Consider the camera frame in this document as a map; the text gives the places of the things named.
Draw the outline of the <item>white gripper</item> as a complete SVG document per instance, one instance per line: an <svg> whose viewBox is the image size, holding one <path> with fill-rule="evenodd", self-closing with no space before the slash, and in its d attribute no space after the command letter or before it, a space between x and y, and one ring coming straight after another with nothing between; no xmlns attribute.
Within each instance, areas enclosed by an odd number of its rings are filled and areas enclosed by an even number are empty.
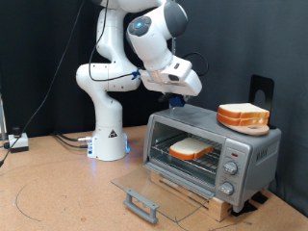
<svg viewBox="0 0 308 231"><path fill-rule="evenodd" d="M202 84L192 69L141 70L141 79L148 90L162 93L197 96L202 90Z"/></svg>

